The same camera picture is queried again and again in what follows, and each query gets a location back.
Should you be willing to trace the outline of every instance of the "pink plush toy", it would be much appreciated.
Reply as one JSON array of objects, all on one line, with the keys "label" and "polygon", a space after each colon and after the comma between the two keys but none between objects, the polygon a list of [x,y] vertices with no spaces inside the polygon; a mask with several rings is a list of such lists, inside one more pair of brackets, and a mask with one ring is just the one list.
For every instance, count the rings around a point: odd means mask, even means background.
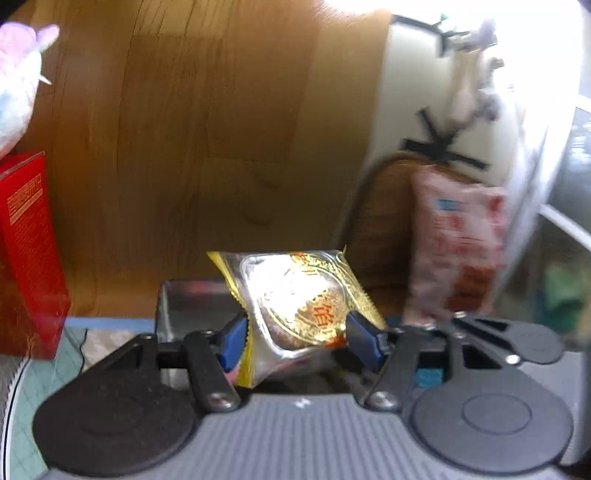
[{"label": "pink plush toy", "polygon": [[14,22],[0,27],[0,159],[27,131],[39,80],[47,81],[41,76],[41,53],[59,34],[56,25],[39,32]]}]

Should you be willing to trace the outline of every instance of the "black circular mount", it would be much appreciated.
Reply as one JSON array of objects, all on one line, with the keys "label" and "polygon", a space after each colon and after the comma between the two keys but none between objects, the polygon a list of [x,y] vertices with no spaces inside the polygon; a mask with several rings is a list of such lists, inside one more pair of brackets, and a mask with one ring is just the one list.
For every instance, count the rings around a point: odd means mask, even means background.
[{"label": "black circular mount", "polygon": [[464,371],[425,392],[411,424],[437,456],[473,471],[516,474],[566,448],[572,417],[553,393],[517,371]]},{"label": "black circular mount", "polygon": [[183,393],[146,372],[109,371],[80,377],[50,397],[37,410],[33,435],[49,466],[105,477],[162,462],[195,425]]}]

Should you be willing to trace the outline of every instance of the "black cable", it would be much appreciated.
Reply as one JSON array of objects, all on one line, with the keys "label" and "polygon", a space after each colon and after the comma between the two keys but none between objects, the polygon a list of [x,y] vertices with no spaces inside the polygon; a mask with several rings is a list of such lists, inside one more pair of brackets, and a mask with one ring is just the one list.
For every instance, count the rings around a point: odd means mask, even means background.
[{"label": "black cable", "polygon": [[84,329],[84,338],[82,339],[80,346],[78,347],[78,351],[80,352],[80,357],[82,357],[82,365],[80,366],[80,370],[78,371],[78,375],[80,375],[82,373],[82,371],[84,370],[84,366],[86,365],[86,359],[84,358],[84,354],[82,353],[82,347],[84,347],[87,338],[88,338],[88,328]]}]

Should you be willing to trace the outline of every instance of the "metal screw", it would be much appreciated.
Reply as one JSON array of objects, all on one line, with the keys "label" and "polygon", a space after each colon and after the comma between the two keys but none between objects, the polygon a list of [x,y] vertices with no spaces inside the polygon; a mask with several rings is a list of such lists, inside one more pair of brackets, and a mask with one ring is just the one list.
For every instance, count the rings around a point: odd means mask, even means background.
[{"label": "metal screw", "polygon": [[368,406],[370,406],[374,410],[386,410],[386,411],[393,411],[393,410],[400,410],[400,401],[390,392],[374,392],[372,393],[368,400]]},{"label": "metal screw", "polygon": [[521,362],[521,357],[519,355],[507,355],[505,362],[507,362],[509,365],[517,365],[519,362]]},{"label": "metal screw", "polygon": [[229,410],[236,404],[236,401],[232,397],[220,392],[209,394],[207,400],[216,410]]}]

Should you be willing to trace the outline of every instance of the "snack package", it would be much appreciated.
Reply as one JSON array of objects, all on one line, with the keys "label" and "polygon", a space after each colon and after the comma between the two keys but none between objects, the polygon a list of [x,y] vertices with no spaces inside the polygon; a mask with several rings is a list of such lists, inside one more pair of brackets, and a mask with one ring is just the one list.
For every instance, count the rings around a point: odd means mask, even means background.
[{"label": "snack package", "polygon": [[414,258],[405,323],[479,310],[504,266],[503,189],[459,183],[431,167],[415,175],[414,187]]},{"label": "snack package", "polygon": [[236,379],[241,387],[255,387],[280,371],[293,372],[294,363],[309,368],[327,347],[344,345],[351,310],[385,328],[339,251],[208,255],[248,312],[248,338]]}]

